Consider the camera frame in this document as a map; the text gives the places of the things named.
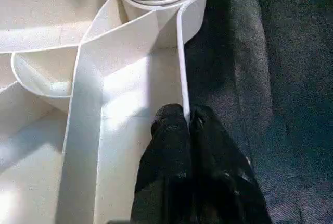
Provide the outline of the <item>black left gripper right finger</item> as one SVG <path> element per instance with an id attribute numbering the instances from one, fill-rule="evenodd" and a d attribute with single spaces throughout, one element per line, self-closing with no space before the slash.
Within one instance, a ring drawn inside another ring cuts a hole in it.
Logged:
<path id="1" fill-rule="evenodd" d="M 246 156 L 214 111 L 194 106 L 190 135 L 199 223 L 272 223 Z"/>

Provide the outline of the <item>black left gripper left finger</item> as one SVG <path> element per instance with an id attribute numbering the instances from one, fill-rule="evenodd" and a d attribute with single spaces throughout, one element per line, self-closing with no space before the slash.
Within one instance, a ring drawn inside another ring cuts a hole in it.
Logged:
<path id="1" fill-rule="evenodd" d="M 190 223 L 193 207 L 190 136 L 179 104 L 161 107 L 139 163 L 132 223 Z"/>

